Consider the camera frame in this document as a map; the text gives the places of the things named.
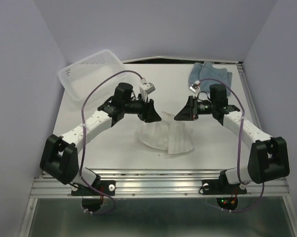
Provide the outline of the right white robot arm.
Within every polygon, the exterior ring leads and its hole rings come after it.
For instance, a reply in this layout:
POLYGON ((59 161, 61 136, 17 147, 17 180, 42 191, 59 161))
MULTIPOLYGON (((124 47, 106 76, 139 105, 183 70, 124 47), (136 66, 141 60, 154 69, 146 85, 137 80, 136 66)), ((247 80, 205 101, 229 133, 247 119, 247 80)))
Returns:
POLYGON ((265 183, 287 177, 290 173, 287 143, 282 137, 273 137, 245 118, 243 106, 230 105, 227 91, 221 84, 210 85, 210 97, 200 101, 189 96, 186 105, 174 117, 177 121, 194 121, 200 115, 212 115, 222 126, 238 136, 238 144, 250 150, 248 163, 223 171, 218 179, 218 188, 230 192, 236 184, 265 183))

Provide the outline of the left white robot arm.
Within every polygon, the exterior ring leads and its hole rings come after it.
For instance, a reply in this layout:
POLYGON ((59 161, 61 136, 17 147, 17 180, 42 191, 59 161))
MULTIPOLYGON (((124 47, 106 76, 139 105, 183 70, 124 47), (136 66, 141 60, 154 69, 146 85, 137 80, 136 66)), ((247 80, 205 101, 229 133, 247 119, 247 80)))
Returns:
POLYGON ((133 98, 133 87, 120 82, 113 96, 109 97, 89 117, 82 117, 82 123, 70 131, 57 136, 50 135, 40 161, 40 169, 62 184, 79 184, 90 195, 100 190, 98 174, 84 167, 86 145, 103 131, 113 127, 126 114, 136 114, 145 123, 161 121, 155 110, 154 101, 148 95, 155 91, 155 86, 145 82, 140 86, 140 93, 133 98))

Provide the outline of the white skirt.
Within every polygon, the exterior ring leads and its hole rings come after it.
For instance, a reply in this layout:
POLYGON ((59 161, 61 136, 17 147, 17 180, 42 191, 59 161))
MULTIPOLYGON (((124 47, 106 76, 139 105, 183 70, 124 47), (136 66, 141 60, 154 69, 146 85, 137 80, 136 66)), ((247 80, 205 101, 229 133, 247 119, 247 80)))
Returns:
POLYGON ((169 155, 194 150, 190 127, 181 121, 175 121, 173 114, 164 111, 161 118, 158 122, 139 124, 136 134, 140 142, 151 148, 166 151, 169 155))

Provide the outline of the light blue denim skirt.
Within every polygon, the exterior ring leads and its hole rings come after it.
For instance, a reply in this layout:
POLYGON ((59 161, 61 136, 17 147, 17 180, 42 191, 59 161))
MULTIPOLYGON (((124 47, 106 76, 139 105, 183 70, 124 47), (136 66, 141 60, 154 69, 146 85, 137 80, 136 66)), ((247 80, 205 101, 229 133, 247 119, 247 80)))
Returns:
POLYGON ((209 93, 210 86, 212 84, 218 84, 218 82, 213 79, 216 79, 231 88, 232 72, 229 72, 226 68, 215 68, 211 62, 205 62, 203 64, 195 63, 188 77, 188 87, 190 88, 195 81, 201 81, 203 79, 206 79, 205 81, 202 81, 200 85, 200 89, 203 92, 209 93))

